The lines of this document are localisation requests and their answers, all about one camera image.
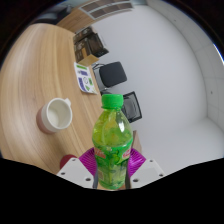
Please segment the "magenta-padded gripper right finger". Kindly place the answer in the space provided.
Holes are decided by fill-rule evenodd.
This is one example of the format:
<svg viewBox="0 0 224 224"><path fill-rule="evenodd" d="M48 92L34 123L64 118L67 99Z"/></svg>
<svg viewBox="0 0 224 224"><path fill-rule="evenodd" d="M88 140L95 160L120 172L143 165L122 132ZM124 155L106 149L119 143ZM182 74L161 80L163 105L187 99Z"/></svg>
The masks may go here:
<svg viewBox="0 0 224 224"><path fill-rule="evenodd" d="M144 187L164 176L164 171L154 159L146 159L140 152L131 149L127 166L128 189Z"/></svg>

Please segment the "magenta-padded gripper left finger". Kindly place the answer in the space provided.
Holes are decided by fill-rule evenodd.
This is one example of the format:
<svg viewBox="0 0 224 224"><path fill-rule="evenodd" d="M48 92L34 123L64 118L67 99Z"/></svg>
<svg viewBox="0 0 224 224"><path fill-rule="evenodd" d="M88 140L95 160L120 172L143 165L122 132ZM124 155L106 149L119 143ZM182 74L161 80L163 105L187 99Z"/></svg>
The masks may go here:
<svg viewBox="0 0 224 224"><path fill-rule="evenodd" d="M60 161L57 175L84 188L98 187L97 163L94 149L90 148L80 157L65 155Z"/></svg>

